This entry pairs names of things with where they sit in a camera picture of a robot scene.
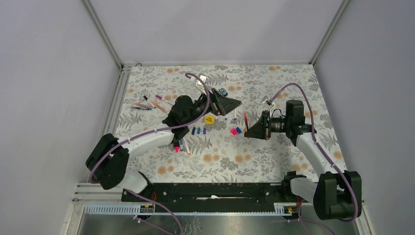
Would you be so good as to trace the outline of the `pink highlighter cap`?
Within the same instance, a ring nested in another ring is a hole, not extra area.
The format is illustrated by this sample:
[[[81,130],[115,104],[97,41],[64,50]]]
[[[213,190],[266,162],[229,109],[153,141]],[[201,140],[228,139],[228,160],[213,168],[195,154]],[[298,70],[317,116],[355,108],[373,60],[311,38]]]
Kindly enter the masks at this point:
[[[230,129],[230,133],[234,136],[238,134],[238,131],[235,128]]]

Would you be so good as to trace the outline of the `orange tip white pen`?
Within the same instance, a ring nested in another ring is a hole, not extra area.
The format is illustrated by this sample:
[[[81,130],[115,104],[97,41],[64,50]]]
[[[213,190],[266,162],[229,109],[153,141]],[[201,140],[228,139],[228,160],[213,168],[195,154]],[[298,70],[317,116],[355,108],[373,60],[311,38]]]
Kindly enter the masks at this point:
[[[185,138],[183,138],[183,142],[184,142],[184,146],[185,146],[186,152],[190,156],[191,155],[191,152],[190,152],[190,149],[189,149],[188,142],[187,142],[187,140]]]

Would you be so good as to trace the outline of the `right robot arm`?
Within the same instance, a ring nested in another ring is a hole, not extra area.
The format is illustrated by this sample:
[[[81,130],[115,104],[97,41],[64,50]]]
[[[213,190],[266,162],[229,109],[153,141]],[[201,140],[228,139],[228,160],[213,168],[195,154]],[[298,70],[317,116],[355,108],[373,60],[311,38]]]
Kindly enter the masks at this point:
[[[247,138],[269,140],[272,133],[284,133],[301,151],[318,176],[313,182],[305,176],[287,173],[281,197],[288,202],[300,197],[314,206],[321,220],[353,221],[361,215],[362,179],[358,172],[337,166],[317,140],[316,130],[305,122],[304,105],[300,100],[286,102],[285,116],[273,117],[263,111],[260,119],[244,134]]]

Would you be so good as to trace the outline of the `orange red pen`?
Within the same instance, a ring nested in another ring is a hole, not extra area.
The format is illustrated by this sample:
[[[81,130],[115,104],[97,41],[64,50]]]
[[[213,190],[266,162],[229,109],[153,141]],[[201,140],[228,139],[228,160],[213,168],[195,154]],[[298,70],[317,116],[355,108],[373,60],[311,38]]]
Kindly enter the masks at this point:
[[[245,132],[247,132],[249,129],[249,121],[248,121],[246,110],[243,110],[243,117],[244,117],[244,123],[245,123]]]

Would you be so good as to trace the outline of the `magenta cap pen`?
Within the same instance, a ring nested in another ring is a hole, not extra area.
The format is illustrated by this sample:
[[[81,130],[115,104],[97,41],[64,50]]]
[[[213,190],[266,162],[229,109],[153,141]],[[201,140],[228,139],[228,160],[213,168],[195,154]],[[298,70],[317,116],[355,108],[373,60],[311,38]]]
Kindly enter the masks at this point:
[[[157,99],[159,99],[159,100],[161,100],[161,101],[163,101],[163,102],[165,102],[165,103],[167,103],[167,104],[169,104],[169,105],[174,105],[172,102],[170,102],[170,101],[168,101],[168,100],[166,100],[166,99],[164,99],[163,97],[161,97],[160,95],[155,95],[155,97],[157,98]]]

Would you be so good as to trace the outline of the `orange pen group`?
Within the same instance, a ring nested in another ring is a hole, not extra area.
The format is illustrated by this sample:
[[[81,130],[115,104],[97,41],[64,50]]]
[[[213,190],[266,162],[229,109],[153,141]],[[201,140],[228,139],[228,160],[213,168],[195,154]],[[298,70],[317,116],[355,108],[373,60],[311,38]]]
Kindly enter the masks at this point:
[[[157,102],[153,102],[153,105],[154,105],[156,108],[160,109],[162,112],[164,112],[164,113],[166,113],[166,114],[167,114],[167,110],[166,110],[166,109],[164,109],[162,106],[160,106]]]

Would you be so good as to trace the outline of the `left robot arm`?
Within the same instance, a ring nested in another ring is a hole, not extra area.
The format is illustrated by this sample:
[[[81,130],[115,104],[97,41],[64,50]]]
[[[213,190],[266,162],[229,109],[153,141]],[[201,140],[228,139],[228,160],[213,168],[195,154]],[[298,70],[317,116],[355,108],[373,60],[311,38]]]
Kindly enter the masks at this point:
[[[208,113],[224,116],[241,105],[240,100],[223,96],[216,89],[201,94],[197,100],[182,95],[175,100],[158,128],[133,137],[103,135],[86,160],[90,178],[104,190],[123,188],[132,191],[138,200],[146,201],[151,197],[152,189],[143,174],[128,170],[129,158],[159,146],[178,143],[189,132],[189,125],[201,117]]]

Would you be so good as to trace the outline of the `black pink highlighter marker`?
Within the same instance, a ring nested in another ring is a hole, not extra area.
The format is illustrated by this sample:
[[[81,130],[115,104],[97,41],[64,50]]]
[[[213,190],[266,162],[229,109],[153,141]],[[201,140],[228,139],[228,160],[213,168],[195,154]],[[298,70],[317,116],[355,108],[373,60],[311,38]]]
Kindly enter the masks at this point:
[[[180,142],[179,141],[173,142],[173,147],[174,147],[176,153],[178,153],[180,151]]]

